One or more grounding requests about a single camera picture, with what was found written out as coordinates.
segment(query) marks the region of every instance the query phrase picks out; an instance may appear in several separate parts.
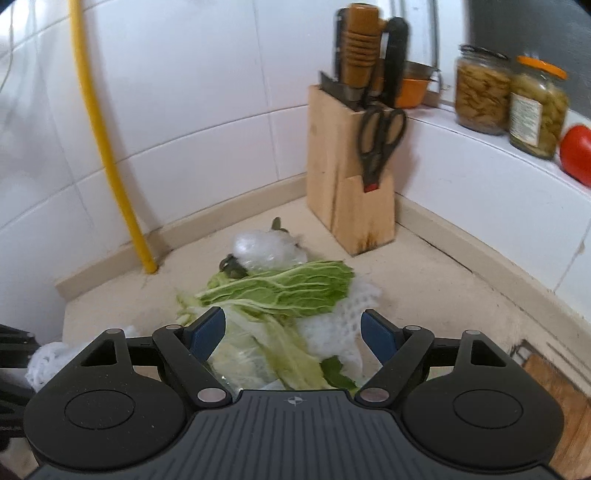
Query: yellow pipe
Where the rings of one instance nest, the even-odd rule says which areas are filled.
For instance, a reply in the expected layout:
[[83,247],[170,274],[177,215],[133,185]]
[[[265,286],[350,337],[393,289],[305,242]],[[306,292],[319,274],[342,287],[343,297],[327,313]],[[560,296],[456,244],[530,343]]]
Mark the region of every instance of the yellow pipe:
[[74,62],[78,72],[78,81],[80,82],[80,91],[86,105],[88,117],[90,118],[92,132],[95,135],[96,146],[99,149],[100,158],[102,159],[105,168],[107,181],[111,186],[113,196],[119,206],[121,215],[127,224],[129,234],[131,235],[131,241],[134,243],[135,250],[144,266],[145,272],[155,273],[158,270],[158,266],[150,253],[150,249],[142,234],[142,230],[139,228],[134,210],[129,203],[127,194],[125,193],[123,182],[121,182],[115,164],[115,157],[109,142],[105,122],[103,121],[103,116],[100,112],[99,102],[96,99],[86,50],[86,37],[81,3],[82,0],[69,0],[70,21],[72,26],[72,49],[74,51]]

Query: black scissors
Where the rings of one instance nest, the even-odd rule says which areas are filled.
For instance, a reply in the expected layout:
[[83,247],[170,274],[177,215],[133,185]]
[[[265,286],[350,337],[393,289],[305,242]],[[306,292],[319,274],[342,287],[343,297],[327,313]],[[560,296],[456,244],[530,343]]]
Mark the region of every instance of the black scissors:
[[[378,117],[378,122],[371,143],[371,149],[369,151],[363,151],[365,130],[368,128],[372,117],[375,115]],[[394,140],[388,142],[390,126],[398,116],[402,116],[402,128]],[[357,136],[357,152],[359,154],[359,159],[361,160],[361,166],[363,167],[363,191],[371,192],[379,188],[379,177],[382,174],[390,155],[392,155],[402,140],[404,132],[406,131],[406,124],[406,113],[400,108],[386,110],[383,106],[377,103],[368,106],[361,119]]]

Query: jar label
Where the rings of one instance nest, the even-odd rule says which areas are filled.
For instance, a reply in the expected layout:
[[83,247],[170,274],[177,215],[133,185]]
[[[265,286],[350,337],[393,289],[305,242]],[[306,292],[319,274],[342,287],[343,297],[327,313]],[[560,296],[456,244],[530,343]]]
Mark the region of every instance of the jar label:
[[537,147],[541,119],[541,103],[516,93],[511,95],[511,135],[523,143]]

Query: jar of pickles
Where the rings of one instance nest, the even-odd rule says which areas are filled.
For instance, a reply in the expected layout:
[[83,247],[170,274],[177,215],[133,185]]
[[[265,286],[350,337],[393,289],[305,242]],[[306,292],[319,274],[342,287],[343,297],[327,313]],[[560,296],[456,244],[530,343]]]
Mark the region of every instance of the jar of pickles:
[[456,60],[456,119],[463,127],[502,135],[509,122],[511,70],[501,53],[460,46]]
[[566,72],[541,60],[519,56],[520,71],[511,83],[509,140],[536,157],[554,157],[569,97],[558,87]]

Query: red tomato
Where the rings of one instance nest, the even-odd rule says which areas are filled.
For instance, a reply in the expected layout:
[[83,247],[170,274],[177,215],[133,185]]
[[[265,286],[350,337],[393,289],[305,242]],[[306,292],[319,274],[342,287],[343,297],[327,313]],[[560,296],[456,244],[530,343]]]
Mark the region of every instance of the red tomato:
[[560,142],[560,161],[564,171],[591,187],[591,129],[575,125]]

